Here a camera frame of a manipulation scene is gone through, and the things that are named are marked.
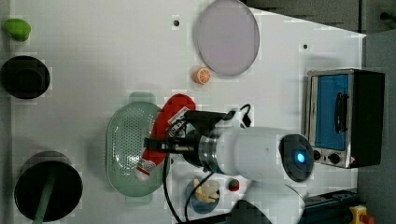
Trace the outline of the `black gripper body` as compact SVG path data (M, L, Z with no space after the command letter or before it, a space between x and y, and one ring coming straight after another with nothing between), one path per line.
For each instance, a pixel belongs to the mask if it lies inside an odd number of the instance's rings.
M192 165L208 165L213 154L216 125L225 113L188 111L173 136L166 135L167 151L181 154Z

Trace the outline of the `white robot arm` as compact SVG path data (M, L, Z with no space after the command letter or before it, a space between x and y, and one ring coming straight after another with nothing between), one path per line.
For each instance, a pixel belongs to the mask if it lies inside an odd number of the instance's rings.
M304 197L294 189L311 176L313 149L299 133L251 127L248 114L187 111L160 136L144 140L150 152L181 154L191 165L250 181L227 224L298 224Z

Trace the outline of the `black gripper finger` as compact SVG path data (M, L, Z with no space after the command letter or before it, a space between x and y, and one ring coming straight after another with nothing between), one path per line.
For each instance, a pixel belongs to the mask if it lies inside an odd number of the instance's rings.
M169 146L164 140L150 138L144 139L144 147L154 151L167 151L169 149Z

